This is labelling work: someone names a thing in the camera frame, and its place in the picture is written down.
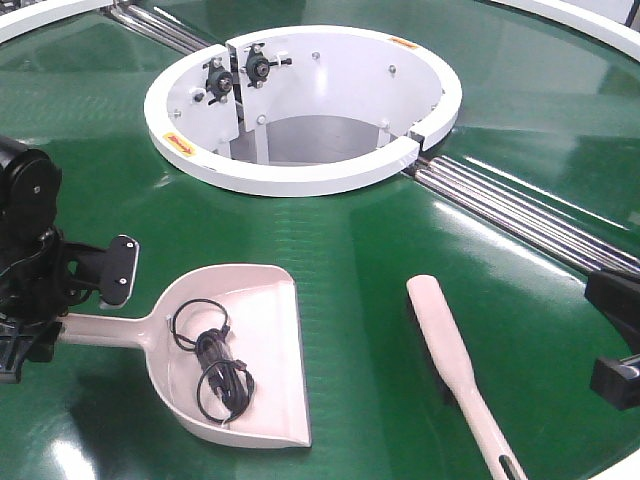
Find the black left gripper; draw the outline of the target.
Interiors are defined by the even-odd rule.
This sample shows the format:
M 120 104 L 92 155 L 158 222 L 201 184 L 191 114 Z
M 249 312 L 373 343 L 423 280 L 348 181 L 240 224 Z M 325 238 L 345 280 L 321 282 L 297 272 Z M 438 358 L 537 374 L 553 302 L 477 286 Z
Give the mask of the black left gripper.
M 92 288 L 70 268 L 76 246 L 50 227 L 35 240 L 1 242 L 1 381 L 18 383 L 25 361 L 49 362 L 60 316 L 85 302 Z

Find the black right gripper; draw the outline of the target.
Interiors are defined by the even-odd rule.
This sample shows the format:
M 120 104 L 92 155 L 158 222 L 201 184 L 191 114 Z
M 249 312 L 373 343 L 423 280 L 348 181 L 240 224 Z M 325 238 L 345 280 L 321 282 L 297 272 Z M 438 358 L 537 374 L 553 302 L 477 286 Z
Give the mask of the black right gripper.
M 631 355 L 598 357 L 590 388 L 618 410 L 639 406 L 639 275 L 601 270 L 589 274 L 585 298 L 615 327 Z

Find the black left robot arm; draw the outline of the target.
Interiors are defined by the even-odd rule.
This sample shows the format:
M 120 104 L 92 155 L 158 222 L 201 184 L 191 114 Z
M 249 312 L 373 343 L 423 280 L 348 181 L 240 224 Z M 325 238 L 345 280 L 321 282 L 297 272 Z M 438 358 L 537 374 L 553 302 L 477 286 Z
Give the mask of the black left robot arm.
M 1 381 L 18 383 L 25 360 L 48 362 L 57 318 L 88 300 L 72 282 L 55 226 L 62 170 L 42 150 L 1 138 Z

